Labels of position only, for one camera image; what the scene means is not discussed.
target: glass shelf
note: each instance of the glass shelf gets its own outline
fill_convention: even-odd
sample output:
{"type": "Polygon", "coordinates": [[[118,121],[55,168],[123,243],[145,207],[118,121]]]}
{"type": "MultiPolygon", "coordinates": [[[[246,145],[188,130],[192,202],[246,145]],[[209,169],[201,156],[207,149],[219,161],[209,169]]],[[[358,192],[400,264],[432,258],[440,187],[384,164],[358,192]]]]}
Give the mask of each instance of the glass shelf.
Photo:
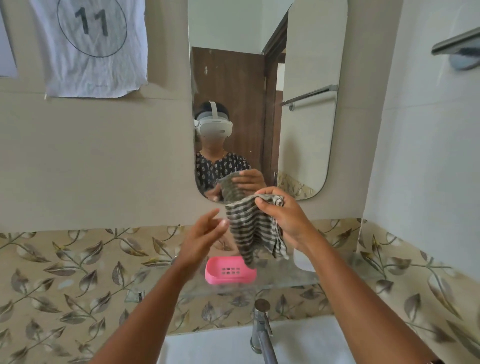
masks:
{"type": "MultiPolygon", "coordinates": [[[[383,276],[369,265],[363,258],[354,252],[339,252],[350,267],[363,280],[378,280],[383,276]]],[[[229,294],[233,292],[255,291],[268,289],[282,289],[297,286],[319,284],[318,276],[314,272],[307,272],[298,268],[293,257],[289,260],[259,259],[257,264],[257,279],[250,284],[211,285],[205,280],[205,265],[197,272],[180,293],[180,298],[193,298],[213,294],[229,294]]],[[[168,267],[142,268],[137,273],[137,279],[130,288],[125,302],[141,302],[158,280],[167,271],[168,267]]]]}

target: person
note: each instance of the person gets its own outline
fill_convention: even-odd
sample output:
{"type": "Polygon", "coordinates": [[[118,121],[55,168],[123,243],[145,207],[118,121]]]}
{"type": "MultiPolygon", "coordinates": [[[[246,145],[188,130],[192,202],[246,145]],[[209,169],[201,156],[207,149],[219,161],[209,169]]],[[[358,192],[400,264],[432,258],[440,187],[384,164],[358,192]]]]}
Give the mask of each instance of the person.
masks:
{"type": "MultiPolygon", "coordinates": [[[[283,207],[260,198],[255,202],[263,212],[277,219],[285,239],[313,263],[358,364],[442,363],[344,262],[293,197],[276,187],[257,193],[284,197],[283,207]]],[[[228,221],[217,219],[218,213],[218,209],[210,211],[196,222],[175,263],[91,364],[156,363],[183,285],[195,274],[212,244],[228,230],[228,221]]]]}
{"type": "Polygon", "coordinates": [[[195,154],[197,185],[209,200],[222,200],[218,180],[240,171],[232,181],[247,196],[266,187],[263,174],[252,169],[248,161],[225,150],[225,140],[233,130],[230,113],[219,102],[204,102],[195,113],[195,130],[202,149],[195,154]]]}

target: striped towel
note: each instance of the striped towel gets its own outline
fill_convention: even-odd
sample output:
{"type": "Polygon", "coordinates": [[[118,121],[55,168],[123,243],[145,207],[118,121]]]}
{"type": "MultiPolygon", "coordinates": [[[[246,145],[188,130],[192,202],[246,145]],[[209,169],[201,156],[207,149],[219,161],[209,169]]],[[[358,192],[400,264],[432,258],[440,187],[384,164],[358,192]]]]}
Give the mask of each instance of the striped towel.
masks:
{"type": "Polygon", "coordinates": [[[232,178],[239,177],[240,172],[229,174],[218,181],[222,187],[222,196],[225,202],[232,203],[245,198],[245,192],[232,182],[232,178]]]}
{"type": "Polygon", "coordinates": [[[257,207],[257,197],[270,204],[283,206],[283,197],[271,194],[254,194],[225,206],[230,231],[245,264],[250,268],[255,267],[253,253],[260,247],[266,248],[274,258],[288,259],[282,228],[273,217],[257,207]]]}

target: faucet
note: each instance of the faucet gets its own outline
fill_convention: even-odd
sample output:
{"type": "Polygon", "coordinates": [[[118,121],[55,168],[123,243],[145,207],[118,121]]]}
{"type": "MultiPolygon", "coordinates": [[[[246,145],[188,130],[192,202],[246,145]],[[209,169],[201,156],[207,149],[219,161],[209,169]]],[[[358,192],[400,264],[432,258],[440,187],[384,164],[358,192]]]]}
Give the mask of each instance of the faucet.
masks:
{"type": "Polygon", "coordinates": [[[273,336],[270,323],[268,322],[268,311],[270,303],[262,298],[255,301],[253,311],[253,333],[250,346],[257,354],[264,355],[265,364],[278,364],[275,351],[270,337],[273,336]]]}

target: hair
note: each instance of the hair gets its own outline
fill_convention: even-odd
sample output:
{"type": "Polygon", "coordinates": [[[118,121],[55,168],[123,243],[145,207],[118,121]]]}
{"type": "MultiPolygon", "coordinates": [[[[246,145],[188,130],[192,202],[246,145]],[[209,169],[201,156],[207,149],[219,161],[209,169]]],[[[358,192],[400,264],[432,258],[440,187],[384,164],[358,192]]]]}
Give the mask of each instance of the hair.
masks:
{"type": "MultiPolygon", "coordinates": [[[[216,102],[216,109],[218,112],[222,112],[226,114],[228,117],[228,120],[230,120],[230,113],[228,112],[228,109],[224,105],[220,104],[219,102],[216,102]]],[[[197,108],[195,112],[195,119],[197,119],[202,112],[212,112],[212,104],[210,104],[209,101],[204,102],[197,108]]]]}

